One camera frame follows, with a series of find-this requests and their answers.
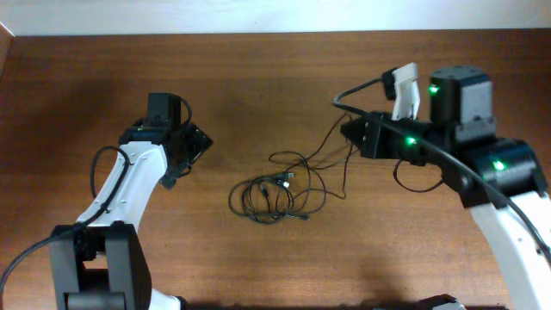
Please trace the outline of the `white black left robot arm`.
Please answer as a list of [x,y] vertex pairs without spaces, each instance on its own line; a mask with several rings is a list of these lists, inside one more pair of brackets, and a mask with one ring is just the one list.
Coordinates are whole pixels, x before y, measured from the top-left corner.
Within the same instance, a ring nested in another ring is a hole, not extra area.
[[184,309],[152,276],[138,230],[152,191],[187,176],[213,141],[191,120],[188,102],[151,93],[147,114],[119,138],[117,159],[73,225],[57,225],[49,255],[59,309]]

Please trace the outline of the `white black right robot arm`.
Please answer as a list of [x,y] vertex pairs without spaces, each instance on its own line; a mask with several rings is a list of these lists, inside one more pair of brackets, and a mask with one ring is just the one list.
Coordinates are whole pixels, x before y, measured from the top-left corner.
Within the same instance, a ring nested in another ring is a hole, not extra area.
[[482,231],[517,309],[550,306],[550,193],[536,154],[500,138],[492,81],[480,68],[453,65],[430,75],[430,118],[418,118],[417,67],[383,73],[389,112],[355,110],[342,135],[364,158],[433,164]]

